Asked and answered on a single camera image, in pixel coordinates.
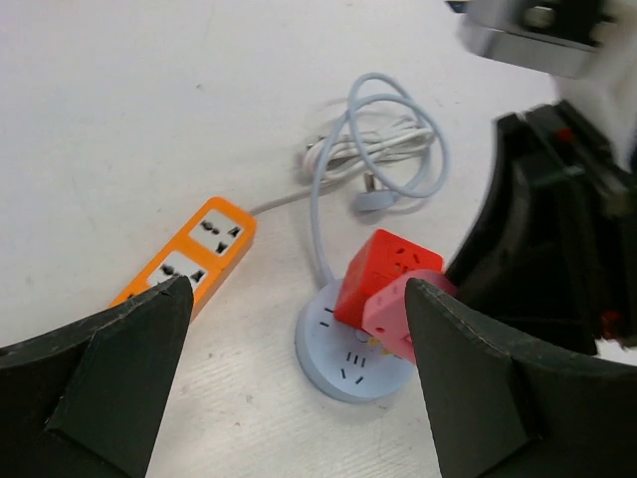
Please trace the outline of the orange power strip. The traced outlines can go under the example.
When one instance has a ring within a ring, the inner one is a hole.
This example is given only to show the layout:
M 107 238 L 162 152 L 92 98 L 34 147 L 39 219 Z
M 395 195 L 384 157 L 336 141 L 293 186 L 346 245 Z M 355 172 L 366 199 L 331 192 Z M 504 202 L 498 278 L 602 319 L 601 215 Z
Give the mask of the orange power strip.
M 227 199 L 215 196 L 179 229 L 132 281 L 112 306 L 176 276 L 186 277 L 196 317 L 253 245 L 256 218 Z

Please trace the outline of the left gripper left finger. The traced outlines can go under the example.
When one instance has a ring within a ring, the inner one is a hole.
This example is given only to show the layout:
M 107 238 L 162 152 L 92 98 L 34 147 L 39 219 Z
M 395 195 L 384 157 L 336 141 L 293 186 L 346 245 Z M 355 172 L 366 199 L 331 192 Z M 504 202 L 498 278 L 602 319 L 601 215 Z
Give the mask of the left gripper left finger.
M 178 276 L 2 348 L 2 476 L 145 476 L 192 310 Z

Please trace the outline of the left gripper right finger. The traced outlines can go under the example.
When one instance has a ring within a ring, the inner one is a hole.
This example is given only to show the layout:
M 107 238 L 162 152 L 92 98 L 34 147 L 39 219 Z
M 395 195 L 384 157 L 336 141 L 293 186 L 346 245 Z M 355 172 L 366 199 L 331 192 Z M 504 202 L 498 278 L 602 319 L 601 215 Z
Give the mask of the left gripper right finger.
M 406 311 L 445 477 L 632 477 L 636 369 L 520 332 L 417 279 Z

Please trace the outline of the blue round power socket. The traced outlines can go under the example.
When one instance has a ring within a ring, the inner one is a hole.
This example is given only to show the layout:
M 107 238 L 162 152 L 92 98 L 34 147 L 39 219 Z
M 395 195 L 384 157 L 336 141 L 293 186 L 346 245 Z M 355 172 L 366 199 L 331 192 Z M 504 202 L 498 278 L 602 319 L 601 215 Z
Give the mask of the blue round power socket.
M 408 360 L 387 355 L 372 336 L 334 316 L 342 281 L 325 285 L 300 312 L 295 332 L 299 364 L 325 395 L 352 404 L 383 399 L 415 372 Z

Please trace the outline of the pink plug adapter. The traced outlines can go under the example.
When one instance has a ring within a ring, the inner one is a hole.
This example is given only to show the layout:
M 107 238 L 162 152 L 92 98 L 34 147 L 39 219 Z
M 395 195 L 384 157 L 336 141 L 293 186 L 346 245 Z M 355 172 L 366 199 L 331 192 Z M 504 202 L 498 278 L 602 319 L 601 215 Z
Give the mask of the pink plug adapter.
M 389 353 L 415 363 L 405 306 L 406 285 L 410 279 L 424 280 L 452 296 L 457 292 L 457 288 L 441 272 L 432 270 L 408 272 L 393 280 L 366 301 L 361 326 Z

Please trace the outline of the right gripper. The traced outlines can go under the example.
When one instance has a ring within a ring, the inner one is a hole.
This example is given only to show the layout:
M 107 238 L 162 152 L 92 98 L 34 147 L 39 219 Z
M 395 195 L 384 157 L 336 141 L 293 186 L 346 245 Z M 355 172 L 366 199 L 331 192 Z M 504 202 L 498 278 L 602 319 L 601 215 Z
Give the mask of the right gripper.
M 456 298 L 594 356 L 636 335 L 636 176 L 570 104 L 495 122 L 491 184 L 447 268 Z

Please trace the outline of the red cube socket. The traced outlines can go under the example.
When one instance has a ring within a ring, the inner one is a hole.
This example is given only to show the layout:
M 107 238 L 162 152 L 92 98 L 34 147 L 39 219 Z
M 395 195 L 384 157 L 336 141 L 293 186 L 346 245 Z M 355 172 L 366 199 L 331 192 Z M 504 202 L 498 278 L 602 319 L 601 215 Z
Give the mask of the red cube socket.
M 387 230 L 377 229 L 349 262 L 334 306 L 334 317 L 362 329 L 366 301 L 390 282 L 415 270 L 443 271 L 439 254 Z

